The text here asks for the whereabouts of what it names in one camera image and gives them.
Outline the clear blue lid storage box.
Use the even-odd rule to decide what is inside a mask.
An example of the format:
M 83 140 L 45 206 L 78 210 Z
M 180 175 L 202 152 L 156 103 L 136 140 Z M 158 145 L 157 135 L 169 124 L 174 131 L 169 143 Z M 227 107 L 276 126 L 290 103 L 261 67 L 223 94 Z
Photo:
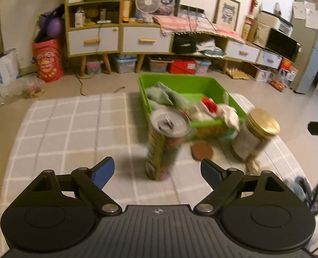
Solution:
M 137 57 L 113 57 L 117 73 L 134 73 L 136 69 Z

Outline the wooden cabinet with drawers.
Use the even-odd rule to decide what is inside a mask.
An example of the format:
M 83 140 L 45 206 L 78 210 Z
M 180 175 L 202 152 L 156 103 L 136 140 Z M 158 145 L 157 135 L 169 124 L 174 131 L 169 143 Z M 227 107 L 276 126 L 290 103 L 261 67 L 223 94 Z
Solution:
M 137 55 L 136 72 L 140 72 L 147 55 L 174 55 L 172 45 L 176 34 L 162 34 L 160 25 L 154 20 L 151 24 L 138 21 L 124 22 L 120 17 L 117 23 L 94 24 L 92 26 L 74 27 L 72 24 L 72 7 L 103 5 L 106 0 L 92 0 L 70 3 L 65 2 L 66 40 L 69 57 L 81 57 L 80 76 L 85 75 L 87 57 L 96 55 L 102 59 L 107 73 L 111 73 L 109 55 Z M 224 48 L 224 54 L 218 56 L 226 69 L 230 62 L 248 62 L 258 64 L 260 57 L 267 59 L 263 66 L 277 68 L 281 57 L 267 49 L 258 47 L 248 41 L 245 44 L 228 38 L 209 34 L 187 33 L 196 37 L 208 36 L 215 39 L 219 48 Z

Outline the black microwave oven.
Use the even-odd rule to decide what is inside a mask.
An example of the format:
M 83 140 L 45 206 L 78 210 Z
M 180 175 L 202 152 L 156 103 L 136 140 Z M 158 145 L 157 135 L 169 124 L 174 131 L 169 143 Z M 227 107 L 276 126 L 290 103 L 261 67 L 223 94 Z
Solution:
M 266 49 L 295 62 L 301 50 L 301 44 L 288 35 L 271 28 L 266 40 Z

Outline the red white santa cloth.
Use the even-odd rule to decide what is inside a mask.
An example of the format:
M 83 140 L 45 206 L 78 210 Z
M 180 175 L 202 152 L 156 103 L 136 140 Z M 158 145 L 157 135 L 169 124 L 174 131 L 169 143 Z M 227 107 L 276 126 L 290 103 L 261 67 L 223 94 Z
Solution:
M 201 101 L 211 114 L 217 113 L 218 105 L 211 98 L 203 97 Z

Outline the grey refrigerator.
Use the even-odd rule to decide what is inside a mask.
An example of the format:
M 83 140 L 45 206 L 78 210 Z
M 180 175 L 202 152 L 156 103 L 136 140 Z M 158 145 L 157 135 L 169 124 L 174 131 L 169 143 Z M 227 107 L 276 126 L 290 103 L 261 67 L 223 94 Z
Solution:
M 301 45 L 293 64 L 298 73 L 291 89 L 305 94 L 318 73 L 318 0 L 295 0 L 292 3 L 291 23 L 291 37 Z

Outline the pink checked cloth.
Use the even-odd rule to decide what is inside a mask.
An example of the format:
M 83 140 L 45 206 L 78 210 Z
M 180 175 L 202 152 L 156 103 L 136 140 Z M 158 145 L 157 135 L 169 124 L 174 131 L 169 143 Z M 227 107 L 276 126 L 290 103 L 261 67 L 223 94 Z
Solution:
M 154 15 L 153 19 L 160 25 L 162 34 L 209 34 L 245 44 L 237 32 L 209 22 L 207 19 L 188 19 L 187 17 Z

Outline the white desk fan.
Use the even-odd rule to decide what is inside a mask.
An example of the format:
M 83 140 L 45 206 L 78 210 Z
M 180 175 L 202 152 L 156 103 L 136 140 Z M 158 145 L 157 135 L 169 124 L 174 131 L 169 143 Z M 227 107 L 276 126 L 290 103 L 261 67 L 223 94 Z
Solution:
M 161 0 L 135 0 L 137 9 L 143 13 L 143 23 L 153 23 L 152 14 L 159 9 L 160 1 Z

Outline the framed cartoon girl picture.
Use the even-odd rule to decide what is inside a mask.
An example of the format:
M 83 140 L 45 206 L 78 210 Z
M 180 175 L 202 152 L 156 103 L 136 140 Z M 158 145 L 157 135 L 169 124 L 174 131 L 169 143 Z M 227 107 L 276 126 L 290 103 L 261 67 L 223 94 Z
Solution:
M 213 23 L 235 31 L 241 3 L 236 0 L 217 0 Z

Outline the red storage box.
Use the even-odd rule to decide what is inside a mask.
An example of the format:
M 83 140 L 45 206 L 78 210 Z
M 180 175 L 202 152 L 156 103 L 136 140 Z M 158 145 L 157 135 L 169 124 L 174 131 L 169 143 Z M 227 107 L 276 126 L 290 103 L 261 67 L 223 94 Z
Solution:
M 195 70 L 196 62 L 194 59 L 174 59 L 168 67 L 170 74 L 194 75 Z

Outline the grey checked mat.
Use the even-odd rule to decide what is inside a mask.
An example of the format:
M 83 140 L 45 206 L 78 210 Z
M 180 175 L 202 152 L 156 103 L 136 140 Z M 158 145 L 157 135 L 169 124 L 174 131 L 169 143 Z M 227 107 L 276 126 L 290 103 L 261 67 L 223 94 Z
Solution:
M 37 101 L 29 108 L 10 154 L 0 210 L 43 170 L 68 174 L 93 167 L 105 157 L 115 173 L 104 192 L 122 207 L 129 204 L 196 205 L 211 192 L 200 164 L 181 147 L 171 175 L 150 180 L 145 172 L 147 122 L 138 93 Z

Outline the green snack can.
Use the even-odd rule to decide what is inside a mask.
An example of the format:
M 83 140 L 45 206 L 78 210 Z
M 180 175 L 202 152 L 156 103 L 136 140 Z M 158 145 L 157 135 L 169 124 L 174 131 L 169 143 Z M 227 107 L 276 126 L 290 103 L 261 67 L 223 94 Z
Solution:
M 155 181 L 166 179 L 179 150 L 191 131 L 187 115 L 175 108 L 156 109 L 150 115 L 146 174 Z

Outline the red snack bag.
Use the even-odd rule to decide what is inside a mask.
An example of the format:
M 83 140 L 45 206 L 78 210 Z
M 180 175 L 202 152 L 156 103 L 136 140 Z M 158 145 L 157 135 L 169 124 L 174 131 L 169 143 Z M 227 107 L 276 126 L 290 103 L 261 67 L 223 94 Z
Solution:
M 32 53 L 38 71 L 38 77 L 45 83 L 52 83 L 64 75 L 61 62 L 60 42 L 51 39 L 32 44 Z

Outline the green plastic bin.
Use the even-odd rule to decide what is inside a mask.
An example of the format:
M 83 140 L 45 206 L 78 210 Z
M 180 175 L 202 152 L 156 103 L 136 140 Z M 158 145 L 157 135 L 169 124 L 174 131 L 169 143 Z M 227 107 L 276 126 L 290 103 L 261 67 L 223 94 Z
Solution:
M 150 115 L 154 108 L 150 106 L 147 89 L 154 87 L 157 83 L 166 85 L 171 90 L 177 92 L 190 104 L 196 104 L 204 97 L 213 99 L 216 104 L 224 102 L 226 90 L 212 77 L 171 75 L 169 73 L 149 73 L 138 77 L 138 85 L 141 92 L 141 102 L 146 119 L 150 120 Z M 192 139 L 206 139 L 212 137 L 228 136 L 235 132 L 228 128 L 222 118 L 211 121 L 192 121 L 190 123 Z

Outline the grey green cloth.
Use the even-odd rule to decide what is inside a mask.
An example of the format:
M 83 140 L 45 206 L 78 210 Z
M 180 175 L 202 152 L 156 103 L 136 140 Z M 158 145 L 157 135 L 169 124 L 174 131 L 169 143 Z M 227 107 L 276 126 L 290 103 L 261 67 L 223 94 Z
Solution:
M 161 82 L 146 88 L 146 95 L 149 106 L 152 109 L 173 107 L 182 111 L 187 111 L 192 106 L 192 103 L 188 99 Z

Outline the white paper bag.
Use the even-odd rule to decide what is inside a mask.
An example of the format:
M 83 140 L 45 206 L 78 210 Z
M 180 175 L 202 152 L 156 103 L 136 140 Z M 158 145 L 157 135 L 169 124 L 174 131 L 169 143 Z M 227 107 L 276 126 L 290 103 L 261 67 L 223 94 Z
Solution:
M 19 78 L 17 50 L 15 48 L 0 53 L 0 96 L 10 93 L 11 84 Z

